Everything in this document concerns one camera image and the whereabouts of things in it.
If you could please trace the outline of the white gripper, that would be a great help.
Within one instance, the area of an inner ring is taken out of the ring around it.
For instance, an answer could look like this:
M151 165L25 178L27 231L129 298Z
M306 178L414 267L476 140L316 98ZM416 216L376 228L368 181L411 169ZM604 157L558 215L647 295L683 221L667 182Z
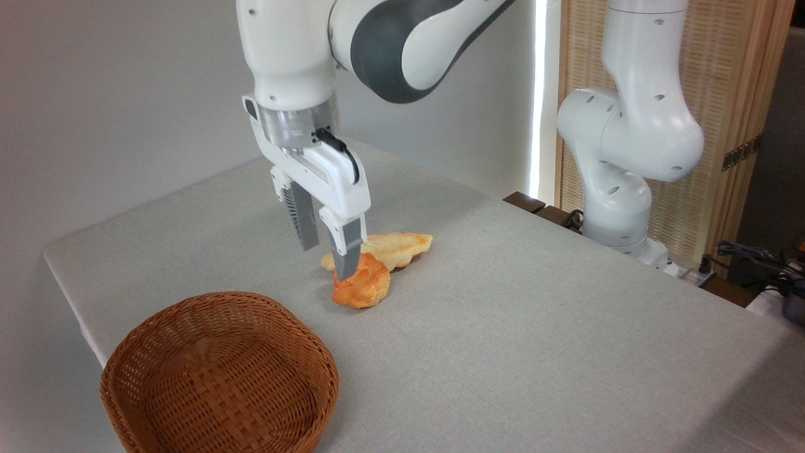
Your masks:
M357 270L371 206L365 169L357 154L333 134L335 99L304 111L271 111L251 95L242 98L259 149L273 164L274 191L285 204L304 250L319 244L313 198L330 233L338 281Z

